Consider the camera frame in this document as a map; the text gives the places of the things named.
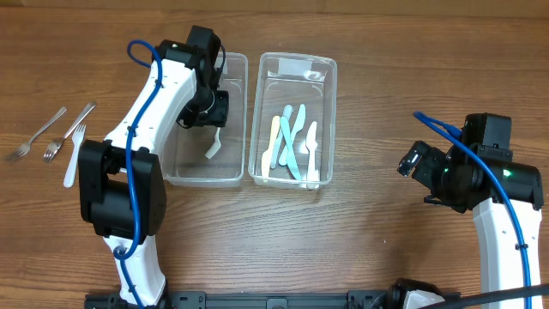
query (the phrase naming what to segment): fork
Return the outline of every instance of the fork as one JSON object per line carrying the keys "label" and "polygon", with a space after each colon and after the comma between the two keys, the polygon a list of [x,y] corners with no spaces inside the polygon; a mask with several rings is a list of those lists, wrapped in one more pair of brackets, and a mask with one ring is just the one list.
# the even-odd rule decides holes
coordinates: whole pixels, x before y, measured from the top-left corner
{"label": "fork", "polygon": [[53,124],[59,117],[61,117],[61,115],[63,115],[65,112],[67,111],[67,107],[63,106],[61,107],[61,109],[59,110],[59,112],[57,112],[51,119],[50,121],[47,122],[47,124],[44,124],[44,126],[42,128],[40,128],[40,130],[38,130],[38,132],[36,132],[36,134],[33,135],[33,137],[31,137],[31,139],[28,140],[28,142],[24,142],[21,146],[19,146],[18,149],[16,149],[13,153],[9,154],[8,156],[6,156],[5,160],[8,161],[8,162],[15,162],[17,160],[19,160],[20,158],[22,158],[24,155],[26,155],[30,150],[31,150],[31,143],[34,141],[34,139],[36,137],[38,137],[40,134],[42,134],[42,132],[45,131],[45,129],[47,129],[51,124]]}
{"label": "fork", "polygon": [[80,152],[80,146],[84,142],[84,135],[86,134],[86,125],[78,124],[75,133],[72,134],[72,143],[75,144],[75,149],[72,151],[70,157],[69,167],[67,167],[67,173],[65,174],[65,180],[63,185],[65,188],[70,188],[75,183],[76,175],[76,163],[78,161],[78,153]]}
{"label": "fork", "polygon": [[87,103],[86,107],[84,107],[84,110],[78,115],[75,122],[70,126],[69,130],[63,137],[55,138],[53,139],[49,144],[48,147],[44,153],[44,159],[43,161],[45,163],[51,163],[61,146],[63,146],[63,143],[67,139],[67,137],[72,133],[73,130],[75,130],[76,126],[94,109],[94,107],[97,105],[94,101]]}

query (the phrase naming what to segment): utensil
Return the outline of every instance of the utensil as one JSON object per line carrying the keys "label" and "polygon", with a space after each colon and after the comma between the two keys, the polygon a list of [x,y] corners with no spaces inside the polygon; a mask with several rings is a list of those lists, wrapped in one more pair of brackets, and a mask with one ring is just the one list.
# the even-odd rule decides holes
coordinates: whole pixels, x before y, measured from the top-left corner
{"label": "utensil", "polygon": [[[292,136],[291,136],[292,143],[293,143],[293,140],[295,140],[295,136],[298,134],[298,132],[300,132],[303,129],[304,126],[305,126],[305,104],[302,104],[299,106],[298,116],[295,118],[295,122],[293,123]],[[287,163],[287,159],[286,159],[287,154],[288,154],[288,142],[286,141],[286,147],[284,148],[284,150],[282,150],[281,157],[278,160],[278,164],[280,164],[283,167],[285,167]]]}
{"label": "utensil", "polygon": [[301,180],[301,174],[299,174],[299,167],[298,162],[295,160],[295,153],[293,152],[293,141],[292,141],[292,133],[290,133],[290,121],[286,117],[281,118],[281,128],[282,128],[282,135],[284,136],[284,140],[286,141],[286,146],[288,147],[288,153],[287,153],[287,165],[290,169],[290,172],[292,173],[292,176],[296,180]]}
{"label": "utensil", "polygon": [[[284,106],[284,111],[282,112],[282,117],[290,118],[292,116],[293,107],[291,105]],[[276,141],[274,141],[274,148],[273,148],[273,157],[271,158],[271,168],[276,167],[276,160],[278,159],[278,151],[281,149],[282,144],[282,129],[278,131],[278,137],[276,137]]]}
{"label": "utensil", "polygon": [[38,132],[36,132],[33,137],[31,137],[31,139],[28,140],[28,142],[24,142],[21,146],[19,146],[18,149],[16,149],[13,153],[9,154],[5,160],[8,161],[8,162],[15,162],[17,160],[19,160],[21,157],[23,157],[24,155],[26,155],[30,150],[31,150],[31,143],[34,141],[34,139],[36,137],[38,137],[42,132],[45,131],[45,129],[47,129],[51,124],[53,124],[56,120],[59,119],[59,117],[61,117],[61,115],[63,115],[65,112],[67,111],[67,107],[63,106],[61,107],[61,109],[59,110],[59,112],[57,112],[51,119],[50,121],[48,121],[46,124],[44,124],[43,127],[40,128],[40,130],[38,130]]}
{"label": "utensil", "polygon": [[212,147],[209,148],[208,152],[206,152],[206,158],[212,159],[215,154],[217,154],[218,151],[221,149],[221,141],[220,141],[220,130],[221,128],[217,128],[217,131],[214,135],[214,144]]}
{"label": "utensil", "polygon": [[72,133],[76,126],[94,109],[96,105],[97,103],[95,103],[95,101],[87,103],[86,107],[84,107],[84,110],[80,113],[80,115],[78,115],[75,122],[70,126],[67,133],[65,133],[63,137],[53,139],[50,144],[48,144],[43,159],[45,163],[50,163],[53,160],[61,146],[63,146],[65,139],[67,139],[70,133]]}
{"label": "utensil", "polygon": [[273,147],[275,146],[276,134],[278,133],[279,128],[281,127],[281,116],[274,116],[273,121],[271,122],[271,136],[268,140],[268,148],[265,150],[261,156],[261,175],[264,178],[268,177],[268,172],[270,169],[271,156],[273,155]]}
{"label": "utensil", "polygon": [[[318,181],[318,173],[315,169],[315,151],[317,150],[317,122],[313,121],[305,138],[305,146],[309,149],[309,166],[307,167],[307,181]],[[308,184],[307,188],[315,189],[317,185]]]}
{"label": "utensil", "polygon": [[84,142],[85,134],[86,125],[78,124],[75,133],[73,133],[72,135],[72,143],[75,144],[75,149],[72,151],[69,167],[67,167],[67,173],[65,174],[65,180],[63,182],[65,188],[70,188],[75,183],[76,162],[78,162],[78,153],[80,152],[80,146],[82,145],[82,142]]}

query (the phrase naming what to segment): plastic bin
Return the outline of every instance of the plastic bin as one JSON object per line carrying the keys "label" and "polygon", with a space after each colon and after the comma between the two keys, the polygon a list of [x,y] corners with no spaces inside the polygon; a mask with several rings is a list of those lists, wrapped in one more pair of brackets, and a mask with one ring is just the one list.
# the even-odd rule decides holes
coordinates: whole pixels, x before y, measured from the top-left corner
{"label": "plastic bin", "polygon": [[[216,67],[220,67],[219,55]],[[205,154],[214,143],[217,128],[183,129],[175,124],[160,157],[162,174],[172,185],[236,187],[244,175],[248,59],[228,52],[220,89],[229,92],[229,115],[220,130],[221,148],[212,158]]]}
{"label": "plastic bin", "polygon": [[[280,52],[262,55],[248,165],[248,173],[257,185],[317,189],[330,182],[334,170],[336,92],[337,65],[333,59]],[[262,154],[268,148],[272,119],[281,116],[284,106],[288,104],[293,106],[290,128],[299,106],[305,105],[305,126],[293,142],[302,180],[296,180],[289,169],[278,162],[275,169],[270,169],[268,177],[262,175]],[[315,168],[318,180],[309,181],[309,150],[305,146],[305,138],[313,121],[317,121]],[[280,156],[285,145],[282,142],[279,154],[273,155]]]}

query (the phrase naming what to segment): table surface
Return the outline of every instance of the table surface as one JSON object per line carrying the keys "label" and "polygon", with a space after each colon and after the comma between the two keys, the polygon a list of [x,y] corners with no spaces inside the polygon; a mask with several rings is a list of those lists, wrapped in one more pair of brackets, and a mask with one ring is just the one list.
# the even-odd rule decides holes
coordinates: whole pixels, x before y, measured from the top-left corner
{"label": "table surface", "polygon": [[[538,167],[549,192],[549,21],[1,8],[0,155],[68,111],[23,160],[0,163],[0,307],[77,308],[84,294],[116,289],[78,189],[63,187],[72,143],[50,165],[41,156],[90,100],[87,138],[122,119],[148,75],[126,56],[128,41],[185,40],[193,24],[249,59],[249,123],[264,52],[337,62],[335,169],[320,192],[259,187],[248,174],[238,189],[166,185],[157,240],[172,290],[341,292],[409,277],[478,293],[472,213],[423,204],[427,189],[395,171],[416,140],[449,147],[416,110],[456,125],[474,112],[511,116],[515,161]],[[543,282],[548,240],[542,224]]]}

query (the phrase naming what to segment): white plastic utensil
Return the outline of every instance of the white plastic utensil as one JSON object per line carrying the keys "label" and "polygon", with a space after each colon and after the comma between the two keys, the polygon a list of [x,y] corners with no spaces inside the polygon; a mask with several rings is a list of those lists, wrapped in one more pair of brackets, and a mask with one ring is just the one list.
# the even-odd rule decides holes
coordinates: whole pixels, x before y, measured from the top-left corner
{"label": "white plastic utensil", "polygon": [[[295,123],[293,123],[292,128],[292,143],[295,140],[295,136],[298,135],[298,132],[300,132],[303,127],[305,126],[305,104],[302,104],[299,106],[299,112],[298,116],[295,118]],[[287,164],[286,157],[288,155],[288,144],[286,143],[286,147],[284,147],[284,150],[282,150],[282,154],[280,159],[278,160],[278,164],[285,167]]]}
{"label": "white plastic utensil", "polygon": [[284,140],[288,146],[288,155],[287,155],[287,165],[292,173],[292,176],[296,180],[301,180],[301,174],[299,174],[298,162],[295,160],[295,153],[293,152],[293,141],[292,134],[290,133],[290,121],[286,117],[281,118],[281,128],[282,134],[284,135]]}
{"label": "white plastic utensil", "polygon": [[271,136],[268,140],[268,148],[261,156],[261,175],[264,178],[268,177],[268,172],[271,170],[271,157],[273,156],[273,148],[275,147],[276,134],[278,133],[280,127],[281,116],[274,116],[273,121],[271,122]]}
{"label": "white plastic utensil", "polygon": [[[282,117],[290,119],[292,116],[293,107],[291,105],[284,106],[284,111],[282,112]],[[271,158],[271,168],[276,167],[276,161],[278,160],[278,152],[281,149],[282,144],[282,129],[278,131],[278,137],[276,137],[276,141],[274,142],[274,148],[273,148],[273,157]]]}
{"label": "white plastic utensil", "polygon": [[214,144],[212,147],[209,148],[208,152],[205,154],[206,158],[212,159],[215,154],[217,154],[218,151],[221,149],[221,141],[220,141],[220,130],[221,128],[217,128],[217,131],[215,132],[214,136]]}
{"label": "white plastic utensil", "polygon": [[67,173],[65,174],[65,180],[63,182],[63,185],[65,186],[65,188],[70,188],[75,183],[76,163],[78,162],[78,153],[80,152],[80,146],[82,145],[82,142],[84,142],[85,135],[86,135],[86,125],[78,124],[75,130],[75,133],[72,134],[72,143],[75,144],[75,149],[72,151],[69,167],[67,168]]}
{"label": "white plastic utensil", "polygon": [[[317,150],[317,122],[313,121],[305,138],[305,146],[309,149],[309,166],[307,167],[307,181],[318,181],[315,169],[315,151]],[[315,189],[317,185],[308,184],[307,188]]]}

